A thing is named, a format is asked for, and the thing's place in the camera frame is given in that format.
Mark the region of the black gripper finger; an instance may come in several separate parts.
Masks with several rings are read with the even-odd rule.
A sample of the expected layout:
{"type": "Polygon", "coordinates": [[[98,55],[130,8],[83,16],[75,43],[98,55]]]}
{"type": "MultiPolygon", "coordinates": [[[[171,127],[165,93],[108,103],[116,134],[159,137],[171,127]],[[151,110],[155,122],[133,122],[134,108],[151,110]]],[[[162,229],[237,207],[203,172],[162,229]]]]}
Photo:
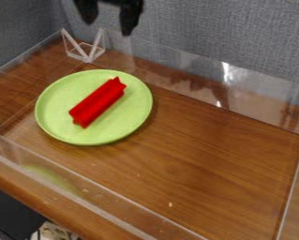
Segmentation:
{"type": "Polygon", "coordinates": [[[143,13],[145,0],[123,0],[121,5],[119,21],[122,35],[129,37],[138,26],[143,13]]]}
{"type": "Polygon", "coordinates": [[[74,0],[80,17],[87,25],[91,25],[99,14],[98,0],[74,0]]]}

